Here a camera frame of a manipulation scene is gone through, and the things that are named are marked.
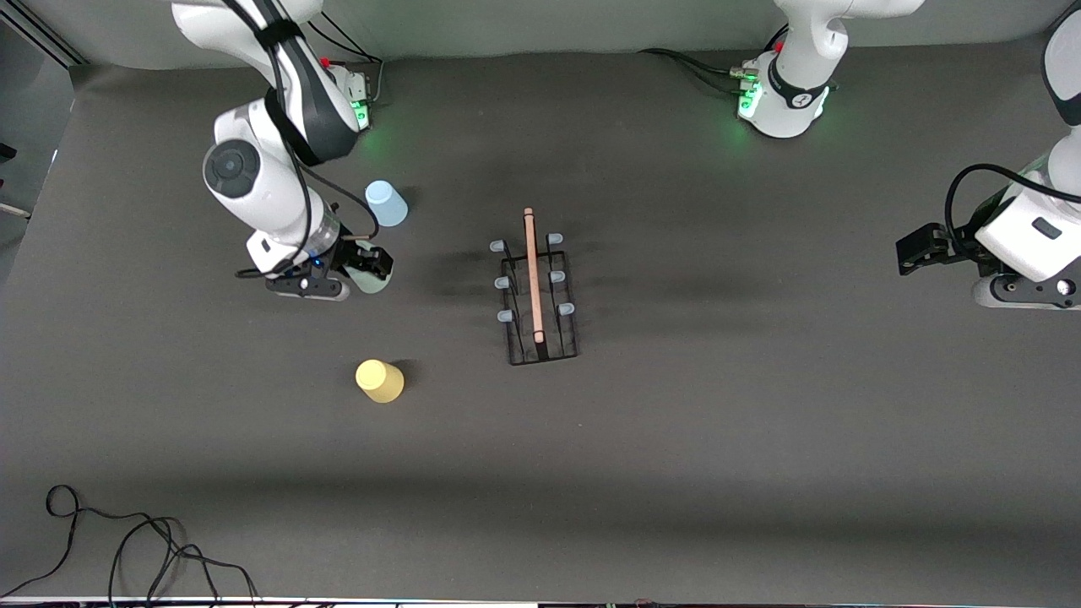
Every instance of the green led light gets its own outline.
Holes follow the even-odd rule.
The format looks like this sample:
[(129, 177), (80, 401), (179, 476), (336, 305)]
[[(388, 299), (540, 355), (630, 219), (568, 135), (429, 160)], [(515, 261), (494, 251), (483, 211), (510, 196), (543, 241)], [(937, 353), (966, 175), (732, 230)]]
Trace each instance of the green led light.
[(762, 84), (756, 82), (750, 91), (744, 93), (744, 102), (739, 104), (739, 116), (750, 118), (758, 109), (758, 102), (762, 98)]
[(349, 105), (352, 106), (352, 113), (357, 115), (357, 123), (363, 125), (368, 118), (368, 105), (364, 102), (349, 102)]

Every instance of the yellow plastic cup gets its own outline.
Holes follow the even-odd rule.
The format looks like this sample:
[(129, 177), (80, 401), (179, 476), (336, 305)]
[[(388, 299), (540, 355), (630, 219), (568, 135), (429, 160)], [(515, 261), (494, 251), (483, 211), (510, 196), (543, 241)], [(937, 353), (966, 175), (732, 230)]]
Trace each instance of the yellow plastic cup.
[(357, 368), (357, 386), (376, 404), (389, 404), (405, 388), (402, 370), (378, 359), (369, 359)]

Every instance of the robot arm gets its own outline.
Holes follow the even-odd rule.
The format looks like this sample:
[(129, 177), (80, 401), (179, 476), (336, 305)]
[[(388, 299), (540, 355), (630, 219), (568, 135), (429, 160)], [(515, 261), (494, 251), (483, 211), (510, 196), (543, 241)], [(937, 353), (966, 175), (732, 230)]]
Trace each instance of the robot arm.
[(392, 260), (345, 229), (308, 188), (299, 162), (315, 166), (350, 153), (368, 125), (363, 76), (324, 67), (292, 19), (317, 14), (321, 0), (181, 0), (173, 17), (189, 40), (255, 67), (271, 83), (266, 96), (222, 114), (203, 180), (215, 198), (255, 229), (253, 270), (282, 295), (343, 300), (348, 275), (379, 291)]
[(822, 114), (827, 82), (849, 49), (842, 18), (911, 14), (923, 0), (774, 0), (788, 17), (784, 49), (744, 62), (765, 74), (738, 116), (771, 137), (795, 137)]
[[(1015, 183), (979, 206), (960, 229), (929, 224), (897, 242), (902, 275), (931, 264), (972, 260), (982, 278), (976, 301), (990, 307), (1081, 309), (1081, 6), (1064, 18), (1043, 55), (1043, 79), (1070, 132), (1051, 151), (1013, 174), (990, 170)], [(958, 253), (950, 254), (952, 247)]]

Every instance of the black cable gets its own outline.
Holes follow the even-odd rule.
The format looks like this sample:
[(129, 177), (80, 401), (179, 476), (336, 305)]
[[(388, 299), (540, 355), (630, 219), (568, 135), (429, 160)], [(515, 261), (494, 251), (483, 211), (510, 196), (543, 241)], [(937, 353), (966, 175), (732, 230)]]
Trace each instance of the black cable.
[(1064, 193), (1062, 190), (1056, 190), (1055, 188), (1044, 186), (1043, 184), (1033, 182), (1019, 173), (1015, 173), (1006, 169), (1005, 167), (1000, 167), (998, 164), (990, 164), (987, 162), (980, 162), (977, 164), (965, 167), (964, 169), (961, 170), (960, 173), (957, 174), (957, 176), (953, 177), (953, 182), (951, 182), (949, 185), (949, 190), (946, 191), (946, 204), (944, 206), (946, 212), (946, 232), (947, 234), (949, 234), (950, 240), (953, 241), (953, 249), (956, 249), (962, 255), (964, 255), (969, 260), (972, 260), (976, 264), (983, 264), (983, 262), (980, 262), (980, 260), (976, 256), (976, 254), (972, 250), (970, 250), (966, 244), (961, 242), (961, 239), (960, 237), (958, 237), (957, 234), (957, 228), (953, 227), (953, 197), (957, 196), (958, 186), (961, 185), (961, 182), (965, 179), (965, 176), (967, 176), (970, 173), (975, 173), (976, 171), (990, 171), (992, 173), (998, 173), (999, 175), (1002, 175), (1013, 182), (1016, 182), (1025, 186), (1026, 188), (1033, 189), (1042, 195), (1059, 198), (1069, 202), (1081, 203), (1081, 196), (1071, 195), (1069, 193)]
[(348, 51), (348, 52), (350, 52), (350, 53), (352, 53), (355, 55), (360, 55), (360, 56), (364, 57), (365, 60), (368, 60), (370, 63), (382, 63), (382, 62), (376, 62), (368, 53), (364, 53), (364, 52), (361, 52), (361, 51), (357, 51), (355, 49), (350, 49), (350, 48), (346, 47), (345, 44), (338, 42), (337, 40), (334, 40), (330, 36), (326, 36), (325, 34), (323, 34), (323, 30), (321, 30), (318, 27), (316, 27), (316, 24), (313, 24), (311, 22), (308, 22), (308, 26), (311, 27), (311, 30), (315, 31), (316, 34), (318, 34), (323, 40), (330, 42), (331, 44), (334, 44), (338, 49), (342, 49), (344, 51)]
[(363, 47), (361, 47), (360, 44), (357, 44), (357, 41), (353, 40), (352, 38), (350, 38), (349, 35), (346, 34), (344, 29), (342, 29), (341, 27), (338, 27), (337, 22), (335, 22), (334, 19), (332, 19), (331, 16), (326, 14), (326, 11), (320, 11), (319, 14), (322, 15), (324, 19), (326, 19), (326, 23), (331, 24), (331, 27), (333, 27), (334, 29), (338, 30), (338, 34), (341, 34), (342, 36), (345, 36), (345, 39), (348, 40), (350, 44), (352, 44), (353, 47), (356, 47), (357, 51), (359, 51), (361, 55), (364, 55), (365, 57), (372, 60), (375, 63), (379, 63), (379, 64), (383, 63), (383, 60), (381, 60), (379, 57), (376, 57), (375, 55), (369, 54), (368, 51), (365, 51)]
[[(232, 10), (233, 13), (240, 17), (240, 21), (248, 26), (248, 29), (252, 30), (252, 34), (258, 34), (259, 26), (255, 21), (249, 15), (241, 6), (237, 3), (237, 0), (222, 0), (226, 6)], [(267, 49), (267, 55), (270, 57), (270, 67), (273, 69), (273, 80), (275, 90), (278, 93), (278, 105), (285, 109), (285, 93), (282, 85), (281, 78), (281, 65), (278, 61), (278, 53), (275, 49)], [(301, 241), (301, 246), (296, 248), (293, 255), (290, 256), (288, 261), (279, 262), (273, 268), (267, 272), (261, 272), (258, 268), (245, 268), (243, 270), (237, 270), (235, 276), (238, 279), (258, 279), (266, 278), (269, 275), (277, 275), (292, 268), (296, 264), (296, 259), (301, 256), (301, 252), (304, 251), (304, 247), (308, 244), (308, 234), (311, 232), (311, 196), (308, 194), (308, 185), (304, 181), (304, 174), (301, 172), (301, 162), (296, 159), (296, 153), (293, 151), (293, 147), (289, 145), (284, 138), (282, 138), (282, 146), (285, 147), (285, 151), (289, 153), (289, 160), (293, 163), (293, 171), (296, 173), (296, 179), (301, 182), (301, 190), (304, 193), (304, 237)]]
[(664, 55), (666, 57), (671, 57), (676, 61), (683, 62), (700, 70), (709, 71), (712, 74), (723, 74), (725, 76), (728, 76), (729, 74), (728, 69), (713, 67), (705, 62), (699, 62), (698, 60), (692, 57), (691, 55), (688, 55), (685, 53), (680, 53), (679, 51), (672, 51), (671, 49), (658, 49), (658, 48), (642, 49), (641, 51), (639, 51), (639, 53), (646, 53), (650, 55)]
[(724, 76), (726, 76), (729, 74), (729, 70), (726, 70), (726, 69), (721, 69), (721, 68), (718, 68), (718, 67), (713, 67), (713, 66), (711, 66), (709, 64), (699, 62), (698, 60), (696, 60), (696, 58), (694, 58), (694, 57), (692, 57), (690, 55), (685, 55), (683, 53), (680, 53), (679, 51), (672, 51), (670, 49), (642, 49), (641, 51), (639, 51), (639, 53), (645, 53), (645, 54), (649, 54), (649, 55), (660, 55), (660, 56), (669, 57), (669, 58), (673, 60), (677, 64), (679, 64), (680, 66), (682, 66), (683, 68), (685, 68), (688, 71), (690, 71), (691, 76), (694, 76), (695, 78), (697, 78), (699, 81), (704, 82), (710, 89), (713, 89), (715, 91), (720, 91), (721, 93), (738, 93), (737, 89), (721, 87), (718, 82), (716, 82), (713, 80), (710, 80), (709, 78), (706, 77), (705, 74), (702, 74), (700, 71), (698, 71), (698, 69), (700, 69), (700, 70), (703, 70), (703, 71), (705, 71), (707, 74), (710, 74), (710, 75), (715, 75), (715, 76), (724, 75)]
[[(71, 511), (66, 513), (57, 512), (53, 505), (53, 501), (55, 500), (56, 494), (62, 490), (66, 491), (68, 495), (71, 497), (71, 502), (72, 502)], [(79, 502), (79, 494), (75, 491), (75, 488), (67, 485), (57, 485), (50, 488), (49, 493), (45, 494), (45, 512), (49, 513), (49, 515), (61, 519), (67, 519), (69, 517), (71, 518), (71, 526), (68, 528), (67, 544), (64, 548), (64, 554), (61, 556), (59, 560), (56, 563), (55, 566), (53, 566), (51, 570), (49, 570), (44, 574), (41, 574), (39, 577), (34, 577), (32, 579), (28, 579), (15, 585), (14, 587), (5, 592), (3, 595), (0, 595), (0, 597), (6, 597), (9, 595), (18, 592), (28, 584), (35, 583), (43, 579), (48, 579), (49, 577), (56, 573), (56, 571), (59, 570), (62, 566), (64, 566), (68, 557), (71, 555), (71, 546), (75, 544), (75, 531), (79, 525), (79, 516), (83, 513), (92, 513), (94, 515), (97, 515), (98, 517), (112, 520), (130, 519), (132, 517), (143, 518), (143, 521), (138, 523), (134, 528), (129, 530), (126, 534), (124, 534), (124, 538), (120, 543), (120, 546), (117, 547), (117, 552), (114, 555), (112, 566), (109, 570), (109, 585), (108, 585), (108, 598), (110, 606), (114, 605), (112, 589), (116, 581), (118, 566), (120, 564), (120, 557), (123, 553), (124, 546), (126, 545), (128, 541), (132, 538), (132, 536), (134, 536), (135, 532), (143, 529), (144, 527), (149, 527), (162, 540), (165, 541), (165, 557), (162, 560), (161, 568), (159, 569), (158, 574), (154, 580), (154, 583), (147, 591), (147, 606), (151, 604), (154, 595), (157, 592), (161, 581), (165, 578), (165, 574), (169, 572), (169, 569), (178, 559), (189, 559), (200, 564), (203, 570), (203, 576), (206, 578), (206, 585), (210, 587), (211, 593), (214, 595), (214, 599), (216, 600), (221, 600), (222, 595), (218, 593), (217, 586), (214, 584), (214, 579), (210, 573), (210, 566), (216, 566), (219, 568), (230, 568), (240, 571), (240, 573), (243, 574), (244, 577), (244, 582), (248, 585), (248, 591), (252, 597), (253, 603), (255, 596), (258, 595), (258, 591), (255, 589), (255, 583), (252, 581), (252, 578), (248, 573), (248, 570), (245, 570), (243, 567), (237, 566), (236, 564), (229, 564), (226, 561), (211, 559), (203, 555), (202, 551), (199, 548), (198, 545), (195, 545), (192, 543), (188, 543), (185, 545), (178, 544), (176, 540), (173, 538), (172, 525), (175, 524), (178, 528), (181, 528), (182, 525), (181, 521), (175, 517), (151, 517), (150, 515), (143, 512), (129, 513), (125, 515), (115, 515), (111, 513), (106, 513), (104, 511), (94, 508), (92, 506), (83, 506)]]
[(330, 180), (328, 180), (326, 177), (323, 177), (319, 173), (316, 173), (315, 171), (312, 171), (308, 167), (302, 167), (302, 169), (308, 175), (311, 175), (316, 180), (322, 182), (328, 187), (334, 189), (335, 191), (337, 191), (338, 194), (341, 194), (341, 195), (343, 195), (345, 197), (348, 197), (353, 202), (356, 202), (357, 204), (361, 206), (364, 209), (364, 211), (366, 211), (368, 214), (372, 217), (372, 226), (373, 226), (372, 234), (370, 234), (368, 236), (357, 237), (357, 239), (360, 239), (360, 240), (370, 240), (370, 239), (375, 238), (379, 234), (379, 220), (375, 216), (375, 212), (372, 211), (372, 208), (369, 207), (368, 202), (364, 201), (364, 199), (362, 199), (359, 196), (350, 193), (349, 190), (343, 188), (342, 186), (335, 184), (334, 182), (331, 182)]
[(770, 38), (770, 41), (765, 43), (765, 47), (762, 47), (762, 52), (764, 53), (766, 51), (772, 51), (773, 45), (777, 43), (777, 40), (780, 40), (780, 37), (784, 36), (786, 31), (788, 31), (787, 23), (780, 26), (780, 29), (778, 29), (776, 34), (774, 34), (773, 37)]

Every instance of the dark gray tabletop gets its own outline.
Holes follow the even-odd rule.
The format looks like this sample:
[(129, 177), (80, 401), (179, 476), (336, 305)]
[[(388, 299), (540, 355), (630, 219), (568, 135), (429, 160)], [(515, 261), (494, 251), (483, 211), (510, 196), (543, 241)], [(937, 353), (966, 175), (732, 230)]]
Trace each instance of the dark gray tabletop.
[[(322, 171), (412, 211), (390, 287), (337, 304), (232, 278), (249, 230), (199, 162), (254, 71), (82, 74), (5, 288), (3, 586), (62, 552), (68, 483), (265, 594), (1078, 604), (1081, 317), (979, 308), (974, 268), (902, 279), (893, 249), (962, 167), (1065, 133), (1040, 50), (853, 50), (793, 141), (655, 56), (393, 62)], [(512, 369), (486, 246), (526, 206), (568, 237), (583, 354)], [(370, 357), (402, 361), (392, 405)], [(104, 593), (126, 527), (85, 520), (26, 593)], [(136, 542), (123, 589), (159, 560)]]

